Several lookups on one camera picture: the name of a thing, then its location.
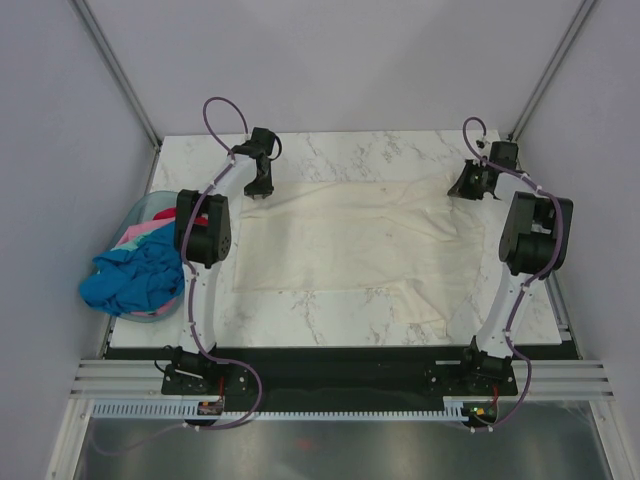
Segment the cream white t-shirt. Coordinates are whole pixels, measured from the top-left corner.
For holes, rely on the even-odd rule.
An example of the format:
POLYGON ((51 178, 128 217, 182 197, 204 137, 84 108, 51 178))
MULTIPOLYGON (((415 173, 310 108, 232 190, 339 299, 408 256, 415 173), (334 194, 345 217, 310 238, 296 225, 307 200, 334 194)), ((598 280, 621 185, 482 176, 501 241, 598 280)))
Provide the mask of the cream white t-shirt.
POLYGON ((475 286, 485 238, 448 182, 285 182, 245 201, 235 291, 386 290, 396 322, 445 337, 475 286))

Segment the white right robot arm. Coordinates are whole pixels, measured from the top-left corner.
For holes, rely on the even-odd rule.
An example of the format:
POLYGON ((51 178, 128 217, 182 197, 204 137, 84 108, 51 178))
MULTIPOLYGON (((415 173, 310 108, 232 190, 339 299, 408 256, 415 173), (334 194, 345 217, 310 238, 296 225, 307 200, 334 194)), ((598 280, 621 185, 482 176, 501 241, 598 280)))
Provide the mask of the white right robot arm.
POLYGON ((487 319, 453 368, 462 391, 473 395, 514 395, 511 363, 515 337, 537 287, 566 258, 573 202, 549 198, 517 169, 518 146, 498 141, 484 163, 465 161, 447 192, 453 198, 490 195, 510 204, 498 247, 503 271, 487 319))

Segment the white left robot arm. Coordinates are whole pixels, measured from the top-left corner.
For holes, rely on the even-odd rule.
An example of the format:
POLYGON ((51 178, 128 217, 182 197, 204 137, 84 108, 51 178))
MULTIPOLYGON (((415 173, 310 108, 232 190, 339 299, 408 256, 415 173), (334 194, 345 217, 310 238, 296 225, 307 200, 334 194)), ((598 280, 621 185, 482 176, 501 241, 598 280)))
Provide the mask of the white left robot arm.
POLYGON ((272 161, 282 152, 276 133, 256 127, 230 154, 202 192, 177 195, 174 245, 183 264, 184 328, 179 346, 210 352, 214 329, 216 285, 222 262, 233 245, 231 203, 240 197, 265 199, 273 194, 272 161))

